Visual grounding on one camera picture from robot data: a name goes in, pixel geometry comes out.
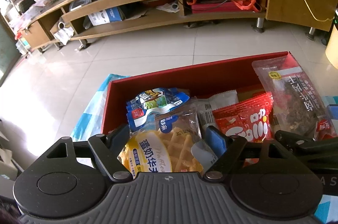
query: wooden tv stand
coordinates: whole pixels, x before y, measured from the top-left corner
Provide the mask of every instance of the wooden tv stand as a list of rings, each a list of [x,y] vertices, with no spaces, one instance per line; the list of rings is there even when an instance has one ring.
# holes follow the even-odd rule
[[[32,48],[41,47],[44,44],[51,42],[53,37],[50,36],[49,30],[63,17],[64,21],[70,22],[75,30],[75,35],[71,40],[80,40],[82,46],[86,47],[86,39],[103,37],[133,30],[139,30],[150,27],[170,25],[175,23],[186,23],[205,20],[229,19],[229,18],[258,18],[257,31],[262,31],[264,19],[289,22],[299,25],[312,27],[313,29],[330,30],[331,21],[318,22],[310,14],[305,5],[304,0],[257,0],[261,6],[261,12],[202,12],[192,14],[188,9],[180,5],[180,11],[177,13],[167,13],[161,10],[153,9],[146,13],[144,17],[126,20],[122,22],[111,22],[104,25],[98,25],[85,30],[82,26],[86,15],[107,9],[109,7],[124,5],[131,2],[142,0],[98,0],[77,10],[69,12],[69,5],[74,0],[57,0],[44,13],[34,19],[30,26],[34,30],[26,32],[24,37],[30,43],[34,40]],[[334,11],[337,7],[338,0],[307,0],[314,15],[321,20],[334,16]],[[45,32],[48,38],[37,37],[37,34]]]

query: gray ribbed surface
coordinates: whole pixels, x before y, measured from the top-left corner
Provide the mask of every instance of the gray ribbed surface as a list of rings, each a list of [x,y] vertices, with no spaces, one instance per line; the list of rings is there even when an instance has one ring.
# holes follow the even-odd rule
[[[130,183],[116,184],[97,207],[73,218],[41,220],[23,216],[25,224],[315,224],[311,217],[273,221],[238,207],[220,184],[196,173],[140,173]]]

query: blue snack package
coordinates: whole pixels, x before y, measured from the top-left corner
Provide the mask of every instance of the blue snack package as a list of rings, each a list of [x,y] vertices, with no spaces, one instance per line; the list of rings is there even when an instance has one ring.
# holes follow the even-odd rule
[[[151,113],[164,114],[189,100],[189,96],[177,88],[157,88],[140,93],[127,102],[127,118],[130,130],[142,128]]]

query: red logo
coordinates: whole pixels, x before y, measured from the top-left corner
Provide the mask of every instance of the red logo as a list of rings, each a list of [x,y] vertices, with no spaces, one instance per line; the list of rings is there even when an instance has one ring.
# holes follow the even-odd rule
[[[137,118],[142,117],[144,115],[144,112],[142,109],[135,109],[131,112],[131,115],[133,119],[137,119]]]

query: yellow bin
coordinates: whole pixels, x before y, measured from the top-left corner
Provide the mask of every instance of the yellow bin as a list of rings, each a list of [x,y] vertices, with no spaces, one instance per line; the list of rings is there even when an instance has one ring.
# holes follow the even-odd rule
[[[330,63],[338,69],[338,30],[334,25],[331,33],[330,40],[325,50],[326,57]]]

